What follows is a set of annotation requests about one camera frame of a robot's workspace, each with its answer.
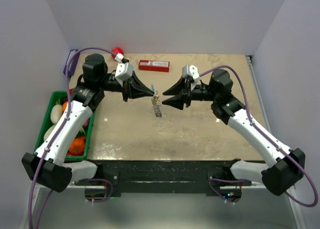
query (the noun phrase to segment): toy vegetable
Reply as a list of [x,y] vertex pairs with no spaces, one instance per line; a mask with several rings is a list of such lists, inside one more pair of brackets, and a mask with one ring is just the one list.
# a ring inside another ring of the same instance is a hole
[[57,124],[62,116],[62,106],[60,104],[54,105],[50,114],[50,119],[53,124]]
[[74,156],[83,155],[85,151],[86,142],[84,138],[76,138],[69,147],[69,152]]
[[62,111],[65,111],[68,105],[68,101],[66,101],[65,103],[63,103],[62,105]]

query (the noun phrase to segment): carrot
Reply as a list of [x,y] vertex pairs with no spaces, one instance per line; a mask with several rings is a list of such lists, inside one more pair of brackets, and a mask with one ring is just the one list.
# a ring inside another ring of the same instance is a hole
[[62,105],[62,111],[64,112],[67,108],[68,102],[66,101],[65,103],[63,103]]

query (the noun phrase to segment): black metal frame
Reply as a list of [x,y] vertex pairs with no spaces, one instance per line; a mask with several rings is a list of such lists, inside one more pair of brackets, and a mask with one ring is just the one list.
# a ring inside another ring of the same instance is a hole
[[[217,196],[209,187],[209,178],[235,180],[230,167],[237,160],[200,160],[200,161],[132,161],[132,160],[91,160],[98,165],[94,178],[107,179],[113,184],[113,197],[122,193],[177,193],[205,194]],[[99,181],[82,180],[78,186],[103,185]],[[241,190],[220,189],[236,184],[212,181],[211,185],[223,196],[240,198]]]

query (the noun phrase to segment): orange vegetable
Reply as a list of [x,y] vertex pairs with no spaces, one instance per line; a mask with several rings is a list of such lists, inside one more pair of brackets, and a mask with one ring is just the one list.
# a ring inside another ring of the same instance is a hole
[[71,145],[69,147],[69,152],[72,155],[81,156],[84,154],[85,146],[86,146],[85,140],[83,140],[81,138],[76,138],[71,143]]
[[81,139],[81,140],[84,140],[84,141],[87,139],[86,136],[80,136],[80,137],[77,137],[77,138],[79,138],[79,139]]
[[68,102],[66,101],[65,103],[63,103],[62,105],[62,111],[65,112],[66,108],[67,108]]

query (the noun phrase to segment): white vegetable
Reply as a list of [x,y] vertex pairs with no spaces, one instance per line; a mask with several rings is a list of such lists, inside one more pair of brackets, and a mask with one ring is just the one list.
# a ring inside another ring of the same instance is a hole
[[62,105],[55,105],[53,108],[52,108],[52,111],[51,111],[51,114],[50,114],[50,119],[51,119],[51,122],[53,124],[57,124],[58,121],[60,120],[61,116],[62,116]]
[[48,139],[48,137],[50,136],[50,134],[51,134],[52,131],[54,130],[55,126],[56,126],[56,125],[51,126],[51,127],[45,132],[45,134],[44,134],[44,136],[43,136],[43,140],[44,140],[44,141]]

